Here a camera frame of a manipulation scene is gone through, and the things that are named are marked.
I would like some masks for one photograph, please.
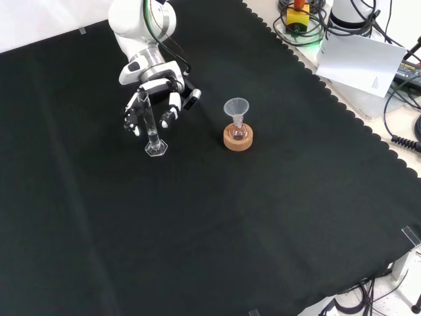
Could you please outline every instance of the wire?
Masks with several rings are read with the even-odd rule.
[[[391,270],[388,269],[384,274],[380,275],[378,278],[384,277],[388,274],[390,274]],[[385,298],[386,296],[392,294],[394,291],[396,291],[403,283],[403,281],[406,279],[407,275],[408,275],[409,270],[407,270],[407,272],[405,273],[405,276],[402,278],[402,280],[399,282],[399,284],[389,293],[379,297],[378,299],[374,299],[374,287],[376,285],[376,277],[373,276],[372,278],[365,278],[362,281],[360,281],[356,286],[352,287],[351,289],[342,292],[338,295],[342,295],[342,294],[346,294],[349,292],[352,292],[353,290],[359,289],[361,291],[362,294],[362,298],[361,301],[358,305],[354,306],[354,307],[343,307],[342,305],[340,305],[337,300],[335,299],[335,307],[338,311],[340,311],[341,313],[344,314],[356,314],[359,313],[360,311],[364,310],[362,315],[363,316],[368,316],[368,314],[370,314],[370,316],[373,315],[373,311],[379,313],[380,315],[383,316],[387,316],[383,313],[381,313],[380,311],[378,311],[376,308],[374,308],[374,302],[381,300],[382,298]]]
[[[182,53],[185,53],[185,51],[184,51],[184,49],[183,49],[183,47],[181,47],[180,45],[178,45],[178,43],[176,42],[176,41],[174,41],[172,38],[171,38],[171,36],[169,36],[162,28],[161,28],[161,26],[159,25],[159,23],[157,22],[157,19],[155,18],[155,15],[153,14],[153,10],[152,10],[152,1],[150,2],[150,4],[149,4],[149,7],[150,7],[150,9],[151,9],[151,13],[152,13],[152,17],[153,17],[153,20],[154,20],[154,22],[155,22],[155,24],[159,27],[159,29],[164,33],[164,35],[166,36],[166,37],[168,37],[168,39],[175,45],[175,46],[177,46],[178,47],[178,49],[180,50],[180,51],[182,51]]]
[[[390,134],[390,136],[394,137],[395,135],[392,134],[392,132],[390,131],[389,127],[387,126],[387,122],[386,122],[386,111],[387,111],[387,106],[389,105],[389,102],[391,100],[391,98],[395,95],[395,93],[397,93],[397,90],[401,89],[405,84],[407,84],[408,82],[417,79],[421,77],[421,74],[419,74],[418,76],[413,76],[412,78],[408,78],[406,79],[404,82],[402,82],[401,84],[399,84],[399,86],[397,88],[392,87],[393,92],[390,94],[389,99],[387,99],[386,104],[384,106],[384,111],[383,111],[383,122],[384,122],[384,127],[386,127],[387,132]]]
[[[370,9],[373,9],[373,7],[371,5],[368,5],[367,3],[364,2],[364,0],[361,0],[361,2],[366,6],[369,7]]]
[[[149,20],[149,11],[148,11],[148,1],[152,0],[143,0],[143,18],[145,19],[146,28],[148,32],[152,35],[152,38],[170,55],[172,55],[174,58],[181,60],[184,64],[186,64],[186,71],[185,75],[190,74],[191,72],[191,65],[181,56],[174,53],[171,49],[169,49],[165,44],[163,44],[153,33],[152,27],[151,27],[151,21]]]
[[[321,27],[318,13],[319,13],[319,11],[322,11],[324,13],[323,19],[325,19],[326,16],[328,15],[327,12],[323,9],[324,6],[326,5],[326,0],[312,0],[312,2],[307,3],[307,4],[310,5],[310,12],[307,12],[303,9],[294,8],[293,4],[290,3],[289,0],[278,0],[278,8],[280,10],[280,17],[277,18],[273,22],[273,29],[274,29],[276,35],[278,35],[281,38],[281,40],[283,40],[287,44],[290,44],[291,46],[295,46],[295,47],[309,46],[309,45],[313,45],[313,44],[316,44],[316,43],[320,43],[323,39],[323,34],[322,34],[323,28]],[[305,32],[300,32],[298,30],[295,30],[295,29],[291,28],[290,26],[288,26],[286,24],[286,21],[284,20],[284,16],[286,16],[288,9],[293,9],[294,11],[303,12],[303,13],[309,15],[310,20],[316,21],[316,26],[314,28],[312,28],[311,30],[308,30],[308,31],[305,31]],[[281,20],[282,24],[285,26],[285,30],[290,31],[292,33],[293,38],[298,38],[298,37],[312,38],[312,37],[318,36],[318,39],[316,39],[314,41],[307,41],[305,43],[293,43],[287,37],[285,37],[281,32],[278,31],[278,29],[276,27],[276,23],[279,20]]]
[[[386,34],[387,34],[387,29],[389,28],[390,18],[392,17],[392,6],[393,6],[393,0],[390,0],[389,18],[387,20],[386,29],[384,30]]]
[[[376,302],[376,301],[378,301],[378,300],[381,300],[382,298],[385,298],[386,296],[389,296],[390,294],[392,294],[394,291],[396,291],[400,286],[401,286],[401,284],[403,283],[403,281],[405,281],[405,279],[407,278],[407,275],[408,275],[408,272],[409,272],[409,269],[407,270],[407,272],[405,273],[405,276],[402,278],[402,280],[399,282],[399,284],[392,290],[392,291],[390,291],[389,293],[387,293],[387,294],[384,294],[383,296],[380,296],[379,298],[376,298],[374,301],[373,301],[373,303],[374,302]]]
[[[310,5],[310,12],[307,12],[303,9],[297,9],[295,7],[293,7],[293,4],[290,4],[289,0],[278,0],[278,7],[280,9],[280,17],[277,18],[274,23],[273,23],[273,29],[275,31],[275,33],[281,38],[281,40],[285,41],[287,44],[290,44],[292,46],[295,47],[302,47],[302,46],[308,46],[308,45],[312,45],[312,44],[316,44],[316,43],[320,43],[323,39],[323,37],[321,36],[322,31],[324,30],[325,32],[329,32],[333,35],[336,36],[352,36],[352,35],[363,35],[364,33],[367,32],[368,29],[372,29],[373,24],[375,23],[375,18],[377,17],[377,13],[376,13],[376,0],[373,0],[373,4],[374,6],[372,7],[372,12],[369,15],[369,19],[365,18],[362,13],[358,10],[357,6],[353,3],[353,0],[351,0],[355,10],[358,12],[359,15],[361,15],[361,17],[363,17],[365,24],[359,28],[358,30],[350,30],[350,29],[346,29],[346,28],[340,28],[338,26],[333,26],[333,25],[327,25],[324,20],[327,16],[327,12],[326,10],[324,10],[324,6],[326,5],[326,0],[313,0],[312,2],[307,3],[308,5]],[[310,16],[310,20],[313,20],[316,22],[316,26],[306,32],[298,32],[297,30],[294,30],[292,28],[290,28],[285,20],[284,20],[284,16],[287,14],[287,10],[288,9],[293,9],[295,11],[298,12],[303,12],[307,15]],[[285,26],[285,29],[287,31],[290,31],[293,33],[293,37],[294,38],[298,38],[298,37],[304,37],[304,38],[311,38],[314,36],[319,36],[318,39],[314,40],[314,41],[308,41],[305,43],[293,43],[291,40],[289,40],[288,38],[286,38],[281,32],[278,31],[277,27],[276,27],[276,23],[281,20],[282,24]],[[315,31],[317,28],[320,28],[319,31],[315,34],[310,34],[311,32]]]

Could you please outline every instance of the paper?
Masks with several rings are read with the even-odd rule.
[[[322,49],[317,75],[379,97],[385,97],[406,53],[402,47],[356,35],[328,35]]]

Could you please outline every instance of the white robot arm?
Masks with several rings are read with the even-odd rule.
[[[149,95],[170,96],[170,110],[160,121],[161,127],[168,128],[182,109],[189,109],[201,96],[200,90],[184,78],[188,73],[183,76],[177,62],[167,63],[159,51],[159,42],[170,37],[176,28],[174,9],[165,0],[114,0],[109,9],[109,24],[129,61],[120,73],[120,83],[141,82],[125,108],[125,129],[140,135],[137,120],[133,115],[128,119],[128,113],[141,90]]]

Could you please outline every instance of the black cable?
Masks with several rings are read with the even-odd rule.
[[[370,9],[373,9],[373,7],[371,5],[368,5],[367,3],[364,2],[364,0],[361,0],[361,2],[366,6],[369,7]]]
[[[322,11],[324,13],[323,18],[326,18],[327,12],[323,9],[323,7],[326,5],[326,0],[312,0],[312,2],[307,3],[310,5],[310,12],[307,12],[303,9],[296,9],[293,7],[293,3],[290,3],[289,0],[278,0],[278,8],[280,10],[280,17],[277,18],[273,23],[273,29],[275,33],[287,44],[290,44],[291,46],[295,47],[302,47],[302,46],[309,46],[312,44],[320,43],[323,39],[323,28],[320,25],[319,17],[316,15],[319,11]],[[316,21],[316,26],[312,28],[311,30],[305,31],[305,32],[299,32],[297,30],[294,30],[293,28],[290,28],[285,20],[284,16],[287,14],[288,8],[293,9],[295,11],[304,12],[310,16],[310,20]],[[293,43],[288,38],[286,38],[281,32],[278,31],[276,28],[277,21],[281,20],[282,24],[285,26],[285,29],[290,31],[293,35],[293,38],[302,37],[302,38],[312,38],[314,36],[318,36],[318,39],[314,41],[308,41],[305,43]],[[319,28],[319,31],[317,33],[312,34],[313,31]]]
[[[360,281],[356,286],[353,286],[352,288],[350,288],[349,290],[342,292],[338,295],[342,295],[342,294],[346,294],[349,292],[352,292],[353,290],[359,289],[361,291],[361,301],[358,305],[354,306],[354,307],[343,307],[342,305],[340,305],[337,300],[335,299],[335,307],[338,311],[340,311],[341,313],[347,314],[347,315],[351,315],[351,314],[356,314],[359,313],[360,311],[364,310],[362,315],[363,316],[368,316],[368,314],[370,314],[370,316],[373,315],[373,311],[376,311],[379,314],[384,315],[383,313],[379,312],[377,309],[374,308],[374,302],[381,300],[382,298],[385,298],[386,296],[392,294],[394,291],[396,291],[403,283],[403,281],[406,279],[407,275],[408,275],[408,271],[405,273],[405,276],[402,278],[402,280],[399,282],[399,284],[390,292],[388,292],[387,294],[380,296],[378,299],[374,299],[374,287],[376,284],[376,279],[377,278],[381,278],[384,277],[386,275],[389,275],[391,273],[391,269],[387,269],[387,271],[385,273],[383,273],[382,275],[379,276],[373,276],[372,278],[365,278],[362,281]]]
[[[146,23],[146,28],[148,30],[148,32],[152,35],[152,38],[167,52],[169,53],[171,56],[173,56],[176,59],[181,60],[181,62],[183,62],[184,64],[186,64],[186,71],[185,71],[185,75],[189,75],[191,72],[191,65],[181,56],[177,55],[176,53],[174,53],[171,49],[169,49],[167,46],[165,46],[165,44],[163,44],[157,37],[156,35],[153,33],[152,27],[150,25],[150,21],[147,17],[147,5],[146,5],[146,0],[143,0],[143,18],[145,19],[145,23]]]
[[[390,18],[392,17],[392,6],[393,6],[393,0],[390,0],[389,18],[387,20],[386,29],[384,30],[386,34],[387,34],[387,29],[389,28]]]
[[[384,294],[383,296],[380,296],[379,298],[376,298],[373,301],[373,303],[378,301],[378,300],[381,300],[382,298],[385,298],[386,296],[388,296],[388,295],[392,294],[394,291],[396,291],[402,285],[403,281],[405,281],[405,279],[407,278],[408,272],[409,272],[409,270],[407,270],[407,272],[405,273],[405,276],[402,278],[402,280],[399,282],[399,284],[392,291],[390,291],[387,294]]]
[[[387,112],[387,106],[389,105],[389,102],[391,100],[391,98],[395,95],[395,93],[397,92],[397,90],[401,89],[405,84],[407,84],[408,82],[417,79],[421,77],[421,74],[419,74],[418,76],[414,76],[412,78],[408,78],[406,79],[404,82],[402,82],[397,88],[392,87],[393,92],[390,94],[389,98],[386,101],[386,104],[384,106],[384,111],[383,111],[383,122],[384,122],[384,126],[387,130],[387,132],[390,134],[390,136],[392,136],[392,142],[395,142],[396,144],[405,146],[409,149],[414,149],[416,151],[421,152],[421,143],[420,142],[414,142],[411,140],[407,140],[401,137],[398,137],[396,135],[393,135],[392,132],[390,131],[389,127],[387,126],[387,121],[386,121],[386,112]]]
[[[274,23],[273,23],[273,29],[275,31],[275,33],[286,43],[295,46],[295,47],[302,47],[302,46],[308,46],[308,45],[312,45],[315,43],[320,43],[322,41],[322,36],[320,36],[320,34],[322,33],[322,31],[324,30],[325,32],[329,32],[333,35],[336,36],[352,36],[352,35],[363,35],[365,32],[367,32],[367,29],[372,29],[373,24],[375,23],[375,18],[376,18],[376,14],[378,14],[375,10],[376,8],[376,0],[373,0],[374,6],[372,7],[372,12],[370,13],[370,17],[369,19],[364,18],[364,16],[362,16],[364,18],[364,21],[366,22],[364,24],[364,26],[362,26],[360,29],[355,30],[355,31],[350,31],[348,29],[345,28],[340,28],[338,26],[328,26],[325,22],[324,19],[327,16],[327,12],[323,9],[323,7],[326,5],[326,0],[313,0],[310,3],[307,3],[308,5],[310,5],[310,12],[304,11],[303,9],[296,9],[293,7],[293,4],[290,3],[289,0],[278,0],[278,7],[280,9],[280,17],[277,18]],[[358,12],[359,15],[362,15],[360,13],[360,11],[358,10],[358,8],[355,6],[354,7],[356,9],[356,11]],[[305,14],[310,16],[310,20],[313,20],[316,22],[316,26],[311,29],[310,31],[306,31],[306,32],[298,32],[294,29],[291,29],[285,22],[284,20],[284,16],[287,14],[287,10],[288,9],[293,9],[295,11],[299,11],[299,12],[304,12]],[[278,31],[278,29],[276,28],[276,23],[277,21],[281,20],[282,24],[285,26],[286,30],[289,30],[290,32],[293,32],[293,36],[295,37],[314,37],[314,36],[319,36],[318,39],[314,40],[314,41],[309,41],[306,43],[293,43],[291,40],[289,40],[288,38],[286,38],[281,32]],[[317,28],[320,28],[319,32],[315,33],[315,34],[310,34],[312,31],[316,30]]]
[[[379,33],[386,39],[387,42],[389,43],[395,43],[396,45],[398,45],[399,47],[405,48],[403,47],[401,44],[399,44],[397,41],[395,41],[393,38],[391,38],[390,36],[388,36],[383,30],[382,28],[380,28],[379,24],[376,22],[375,19],[373,19],[373,15],[374,14],[374,9],[372,10],[372,14],[370,16],[370,19],[367,19],[359,10],[358,7],[355,5],[354,0],[351,0],[351,4],[353,5],[354,9],[356,10],[356,12],[358,13],[358,15],[366,22],[366,23],[371,23],[371,25],[377,30],[379,31]],[[415,57],[415,59],[417,59],[420,63],[421,63],[421,58],[419,58],[418,56],[416,56],[412,51],[407,50],[407,53],[413,57]]]
[[[421,110],[420,105],[415,100],[415,98],[412,96],[412,93],[410,92],[410,89],[409,88],[407,88],[407,94],[408,94],[409,98],[411,99],[411,101],[414,102],[414,104],[416,105],[416,108],[419,109],[419,110]]]

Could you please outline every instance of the black tablecloth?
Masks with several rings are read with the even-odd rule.
[[[410,249],[415,172],[241,2],[173,6],[203,97],[161,158],[122,130],[107,22],[0,55],[2,315],[293,316]]]

